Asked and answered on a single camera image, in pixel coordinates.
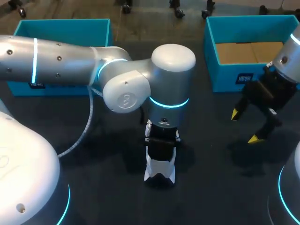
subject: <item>dark table surface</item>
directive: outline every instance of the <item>dark table surface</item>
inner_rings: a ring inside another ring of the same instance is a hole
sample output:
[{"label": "dark table surface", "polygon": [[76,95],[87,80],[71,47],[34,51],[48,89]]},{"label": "dark table surface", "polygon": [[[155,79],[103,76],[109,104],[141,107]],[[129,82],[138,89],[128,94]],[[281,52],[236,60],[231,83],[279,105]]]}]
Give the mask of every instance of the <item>dark table surface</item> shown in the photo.
[{"label": "dark table surface", "polygon": [[[160,42],[120,42],[134,60],[149,58]],[[181,42],[197,59],[186,117],[185,145],[176,158],[176,185],[148,187],[139,111],[115,114],[95,99],[93,130],[61,159],[71,202],[87,225],[268,225],[267,198],[300,140],[300,95],[280,112],[284,125],[268,141],[247,145],[264,122],[251,106],[231,121],[239,93],[212,93],[202,42]],[[0,96],[22,124],[45,137],[58,153],[70,147],[89,115],[87,97],[14,98],[5,83]]]}]

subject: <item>blue plastic bin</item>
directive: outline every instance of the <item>blue plastic bin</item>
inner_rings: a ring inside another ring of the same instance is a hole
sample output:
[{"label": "blue plastic bin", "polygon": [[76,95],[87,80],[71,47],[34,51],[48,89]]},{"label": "blue plastic bin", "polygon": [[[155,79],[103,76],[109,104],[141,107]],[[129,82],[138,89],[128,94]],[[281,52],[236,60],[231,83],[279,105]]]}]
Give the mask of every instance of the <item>blue plastic bin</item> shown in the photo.
[{"label": "blue plastic bin", "polygon": [[[46,39],[73,45],[111,46],[113,36],[109,19],[23,20],[14,35]],[[88,95],[86,87],[8,82],[14,96]]]},{"label": "blue plastic bin", "polygon": [[243,74],[253,80],[263,74],[265,63],[221,64],[216,44],[283,42],[298,26],[293,15],[215,16],[206,20],[204,56],[214,92],[241,91],[236,84]]}]

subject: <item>screw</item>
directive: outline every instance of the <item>screw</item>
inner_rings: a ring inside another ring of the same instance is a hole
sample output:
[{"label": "screw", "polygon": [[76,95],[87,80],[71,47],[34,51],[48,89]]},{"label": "screw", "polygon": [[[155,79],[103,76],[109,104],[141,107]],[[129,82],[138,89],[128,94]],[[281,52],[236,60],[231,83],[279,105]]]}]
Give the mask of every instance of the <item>screw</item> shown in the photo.
[{"label": "screw", "polygon": [[25,206],[23,204],[18,204],[16,208],[20,213],[25,212]]},{"label": "screw", "polygon": [[287,57],[286,57],[286,56],[282,57],[282,59],[280,60],[280,62],[281,62],[282,64],[287,63]]}]

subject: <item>cardboard box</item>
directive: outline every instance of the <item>cardboard box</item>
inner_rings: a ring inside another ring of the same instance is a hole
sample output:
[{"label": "cardboard box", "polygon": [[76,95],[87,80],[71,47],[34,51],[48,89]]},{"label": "cardboard box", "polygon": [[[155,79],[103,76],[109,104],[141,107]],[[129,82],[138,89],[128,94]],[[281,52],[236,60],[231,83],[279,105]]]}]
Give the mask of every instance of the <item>cardboard box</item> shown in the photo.
[{"label": "cardboard box", "polygon": [[216,44],[221,64],[269,63],[282,47],[282,42]]},{"label": "cardboard box", "polygon": [[269,63],[283,47],[282,42],[257,42],[251,43],[257,62]]},{"label": "cardboard box", "polygon": [[[263,67],[266,65],[266,62],[223,64],[223,59],[219,57],[218,44],[285,43],[298,24],[297,18],[293,15],[208,17],[204,31],[204,57],[212,90],[214,92],[241,91],[246,82],[257,80],[264,73]],[[258,56],[258,58],[269,62],[269,56],[266,58]]]},{"label": "cardboard box", "polygon": [[250,43],[216,44],[221,64],[257,63]]}]

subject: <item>white robotic arm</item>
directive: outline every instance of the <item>white robotic arm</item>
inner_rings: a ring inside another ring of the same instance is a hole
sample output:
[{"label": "white robotic arm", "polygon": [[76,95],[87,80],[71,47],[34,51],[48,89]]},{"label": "white robotic arm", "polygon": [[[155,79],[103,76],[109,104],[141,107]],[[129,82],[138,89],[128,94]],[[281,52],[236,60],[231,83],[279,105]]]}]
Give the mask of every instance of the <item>white robotic arm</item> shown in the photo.
[{"label": "white robotic arm", "polygon": [[[0,80],[97,87],[116,113],[150,97],[145,180],[160,173],[175,182],[177,126],[194,65],[194,53],[181,45],[162,45],[151,59],[132,61],[119,47],[0,36]],[[53,147],[0,101],[0,225],[76,224],[70,199]]]}]

